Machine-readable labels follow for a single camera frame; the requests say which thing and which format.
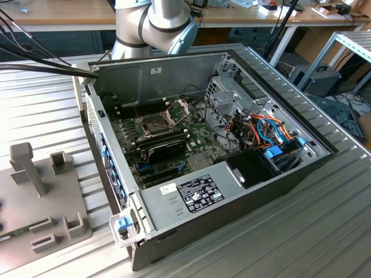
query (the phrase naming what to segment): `blue cable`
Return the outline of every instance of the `blue cable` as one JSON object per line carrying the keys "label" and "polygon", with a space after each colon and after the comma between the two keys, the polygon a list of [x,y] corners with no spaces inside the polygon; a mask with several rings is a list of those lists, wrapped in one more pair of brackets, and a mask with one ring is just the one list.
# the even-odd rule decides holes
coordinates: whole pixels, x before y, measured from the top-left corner
{"label": "blue cable", "polygon": [[184,168],[185,165],[186,165],[186,162],[184,162],[183,164],[178,166],[179,173],[183,172],[183,168]]}
{"label": "blue cable", "polygon": [[260,131],[260,124],[261,124],[261,121],[262,121],[262,120],[265,120],[265,121],[267,121],[268,123],[270,123],[271,125],[273,125],[275,131],[277,132],[278,136],[281,138],[281,140],[282,140],[283,142],[287,142],[287,141],[288,141],[288,140],[285,138],[285,136],[283,136],[283,134],[278,130],[277,125],[276,125],[272,120],[270,120],[270,119],[261,119],[261,120],[259,120],[259,121],[257,122],[257,125],[256,125],[256,126],[257,126],[257,132],[259,133],[259,135],[260,135],[261,138],[263,138],[264,140],[266,140],[266,141],[268,141],[269,143],[271,143],[272,146],[274,145],[273,141],[270,140],[270,139],[268,139],[267,137],[264,137],[264,136],[262,135],[261,131]]}

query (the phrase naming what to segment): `blue connector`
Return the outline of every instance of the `blue connector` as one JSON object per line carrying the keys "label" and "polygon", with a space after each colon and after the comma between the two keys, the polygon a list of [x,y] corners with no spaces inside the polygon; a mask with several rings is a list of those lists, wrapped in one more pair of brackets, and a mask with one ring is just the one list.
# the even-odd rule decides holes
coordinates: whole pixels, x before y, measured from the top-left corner
{"label": "blue connector", "polygon": [[184,168],[185,165],[186,165],[186,162],[184,162],[183,164],[178,166],[178,173],[183,172],[183,168]]}
{"label": "blue connector", "polygon": [[151,166],[149,163],[142,163],[141,165],[138,165],[137,170],[138,171],[144,171],[149,169]]}
{"label": "blue connector", "polygon": [[105,157],[105,156],[107,155],[107,147],[106,147],[106,146],[103,146],[103,147],[102,147],[101,155],[102,155],[103,157]]}
{"label": "blue connector", "polygon": [[297,141],[300,143],[300,145],[304,146],[307,142],[303,137],[299,137]]}
{"label": "blue connector", "polygon": [[269,158],[274,158],[275,156],[283,154],[282,150],[279,148],[279,146],[273,146],[270,148],[265,149],[265,154]]}
{"label": "blue connector", "polygon": [[115,227],[119,233],[125,232],[126,229],[133,225],[131,216],[126,215],[116,220]]}

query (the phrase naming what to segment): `black cable bundle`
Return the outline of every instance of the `black cable bundle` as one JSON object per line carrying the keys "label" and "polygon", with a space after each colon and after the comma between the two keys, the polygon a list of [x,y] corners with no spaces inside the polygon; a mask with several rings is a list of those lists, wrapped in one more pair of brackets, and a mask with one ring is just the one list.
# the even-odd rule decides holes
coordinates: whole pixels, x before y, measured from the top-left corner
{"label": "black cable bundle", "polygon": [[[51,74],[60,74],[60,75],[69,75],[69,76],[81,76],[86,78],[98,78],[99,75],[92,73],[90,71],[85,71],[78,68],[73,68],[71,64],[64,61],[62,58],[59,58],[55,56],[53,53],[48,51],[45,47],[43,47],[33,36],[28,33],[25,29],[23,29],[21,26],[19,26],[15,21],[2,9],[0,9],[0,13],[2,13],[15,27],[17,27],[20,31],[22,31],[30,40],[32,40],[36,45],[38,45],[41,49],[34,49],[31,45],[22,45],[20,44],[15,35],[12,28],[9,26],[9,24],[6,22],[6,20],[0,15],[0,21],[5,25],[5,27],[9,30],[12,38],[8,38],[5,34],[5,29],[0,26],[0,34],[3,35],[15,48],[0,44],[0,49],[8,52],[12,55],[15,55],[17,57],[21,57],[24,59],[28,59],[40,64],[48,65],[50,67],[39,67],[34,65],[18,65],[18,64],[0,64],[0,70],[19,70],[19,71],[35,71],[35,72],[47,72]],[[39,52],[44,56],[51,56],[58,60],[60,60],[62,63],[66,65],[61,65],[58,63],[54,63],[51,61],[43,60],[42,55],[36,54],[35,52]]]}
{"label": "black cable bundle", "polygon": [[271,35],[271,38],[273,38],[273,40],[271,41],[271,38],[270,38],[269,41],[268,41],[268,43],[267,43],[267,47],[266,47],[265,52],[264,52],[264,55],[263,55],[264,59],[267,59],[269,57],[269,54],[271,53],[271,51],[272,51],[272,49],[273,49],[276,41],[278,40],[279,35],[281,34],[281,32],[283,31],[283,29],[285,28],[285,25],[288,22],[289,17],[291,16],[291,13],[294,10],[294,8],[295,8],[296,4],[298,3],[298,1],[299,0],[292,0],[291,6],[290,6],[290,8],[289,8],[289,10],[288,10],[285,18],[283,18],[282,23],[279,26],[278,31],[276,33],[275,33],[275,28],[274,28],[274,31],[273,31],[273,33]]}

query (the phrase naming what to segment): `gray metal rack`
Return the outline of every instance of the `gray metal rack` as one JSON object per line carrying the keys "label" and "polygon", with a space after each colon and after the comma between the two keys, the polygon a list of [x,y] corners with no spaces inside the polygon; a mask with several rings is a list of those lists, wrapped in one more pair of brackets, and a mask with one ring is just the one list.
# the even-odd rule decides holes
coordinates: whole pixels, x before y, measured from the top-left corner
{"label": "gray metal rack", "polygon": [[[371,32],[334,32],[297,85],[298,89],[303,89],[304,85],[308,82],[319,63],[327,55],[335,42],[340,42],[345,48],[353,51],[355,54],[371,63]],[[353,91],[357,92],[370,77],[371,71],[369,71],[369,73],[354,87]]]}

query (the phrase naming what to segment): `motherboard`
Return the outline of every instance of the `motherboard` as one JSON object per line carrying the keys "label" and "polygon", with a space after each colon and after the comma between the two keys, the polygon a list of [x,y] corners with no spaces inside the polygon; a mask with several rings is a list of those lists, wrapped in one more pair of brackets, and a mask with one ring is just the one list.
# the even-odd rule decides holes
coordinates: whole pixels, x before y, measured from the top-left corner
{"label": "motherboard", "polygon": [[188,98],[115,107],[112,128],[141,189],[206,168],[228,153],[230,146],[216,140],[201,112],[199,100]]}

